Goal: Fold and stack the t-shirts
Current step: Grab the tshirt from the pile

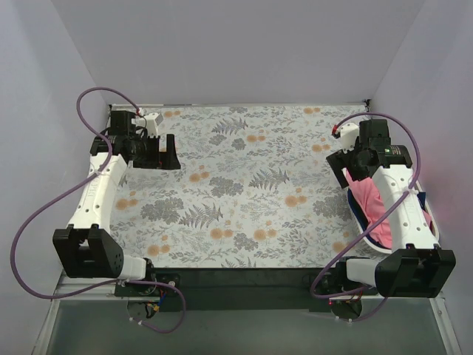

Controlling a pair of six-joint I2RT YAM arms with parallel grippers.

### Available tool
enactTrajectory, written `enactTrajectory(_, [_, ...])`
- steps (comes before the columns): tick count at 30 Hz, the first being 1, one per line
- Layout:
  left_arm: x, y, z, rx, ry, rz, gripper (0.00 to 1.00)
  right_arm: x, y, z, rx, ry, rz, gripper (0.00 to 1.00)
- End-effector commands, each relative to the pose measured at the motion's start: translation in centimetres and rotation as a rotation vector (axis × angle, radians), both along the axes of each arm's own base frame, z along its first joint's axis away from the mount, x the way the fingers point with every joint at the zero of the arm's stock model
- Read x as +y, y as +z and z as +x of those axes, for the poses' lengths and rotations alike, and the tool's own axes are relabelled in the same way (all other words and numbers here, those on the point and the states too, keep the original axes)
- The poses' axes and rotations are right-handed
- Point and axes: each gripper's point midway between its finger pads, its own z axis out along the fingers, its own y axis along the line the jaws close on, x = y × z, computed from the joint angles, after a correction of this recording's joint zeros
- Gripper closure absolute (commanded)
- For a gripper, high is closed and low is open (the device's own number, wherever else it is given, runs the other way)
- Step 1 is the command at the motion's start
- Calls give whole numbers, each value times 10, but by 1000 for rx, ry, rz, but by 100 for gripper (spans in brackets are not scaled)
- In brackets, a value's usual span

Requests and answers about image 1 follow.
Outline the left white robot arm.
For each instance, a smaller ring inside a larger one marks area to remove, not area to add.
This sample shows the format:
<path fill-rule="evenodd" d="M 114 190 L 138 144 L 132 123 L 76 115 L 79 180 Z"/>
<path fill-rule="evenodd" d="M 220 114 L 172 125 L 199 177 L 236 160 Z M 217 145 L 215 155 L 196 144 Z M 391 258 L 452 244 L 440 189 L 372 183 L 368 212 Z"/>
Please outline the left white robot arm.
<path fill-rule="evenodd" d="M 178 170 L 174 135 L 162 138 L 163 116 L 142 118 L 114 111 L 107 131 L 96 137 L 89 157 L 89 176 L 67 227 L 55 230 L 52 242 L 70 278 L 142 280 L 149 261 L 126 255 L 112 238 L 110 218 L 115 194 L 128 166 L 136 169 Z"/>

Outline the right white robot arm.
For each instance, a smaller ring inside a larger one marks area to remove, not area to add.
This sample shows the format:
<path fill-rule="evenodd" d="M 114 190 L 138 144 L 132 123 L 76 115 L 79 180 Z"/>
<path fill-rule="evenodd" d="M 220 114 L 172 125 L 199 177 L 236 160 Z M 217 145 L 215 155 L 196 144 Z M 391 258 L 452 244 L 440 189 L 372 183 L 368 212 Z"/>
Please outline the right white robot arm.
<path fill-rule="evenodd" d="M 424 217 L 415 190 L 421 159 L 392 143 L 390 119 L 372 114 L 359 124 L 344 119 L 333 127 L 342 148 L 327 157 L 330 168 L 341 188 L 349 186 L 348 178 L 372 179 L 392 235 L 391 252 L 381 261 L 349 257 L 336 266 L 350 282 L 372 286 L 383 297 L 435 298 L 456 265 L 455 254 L 440 247 Z"/>

